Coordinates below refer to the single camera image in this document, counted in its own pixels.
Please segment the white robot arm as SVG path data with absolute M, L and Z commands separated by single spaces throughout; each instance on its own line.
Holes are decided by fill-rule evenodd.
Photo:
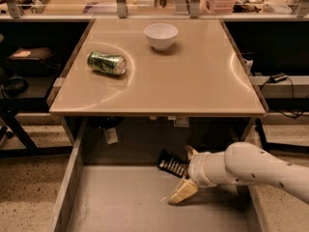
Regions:
M 264 149 L 247 142 L 231 144 L 218 153 L 198 153 L 187 146 L 187 174 L 169 197 L 179 204 L 199 188 L 266 184 L 284 190 L 309 203 L 309 168 L 283 161 Z

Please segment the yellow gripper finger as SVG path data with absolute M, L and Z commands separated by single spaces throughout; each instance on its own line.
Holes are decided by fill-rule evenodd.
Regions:
M 180 204 L 198 191 L 199 187 L 191 179 L 182 178 L 171 192 L 168 202 L 172 205 Z
M 191 147 L 189 145 L 185 146 L 185 150 L 187 152 L 188 160 L 192 161 L 193 157 L 197 154 L 197 151 L 193 147 Z

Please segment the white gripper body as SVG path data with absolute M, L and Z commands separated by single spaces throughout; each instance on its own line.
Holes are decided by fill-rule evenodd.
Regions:
M 190 159 L 189 178 L 200 188 L 215 187 L 215 183 L 211 181 L 207 173 L 207 164 L 210 163 L 211 159 L 212 154 L 209 152 L 194 153 Z

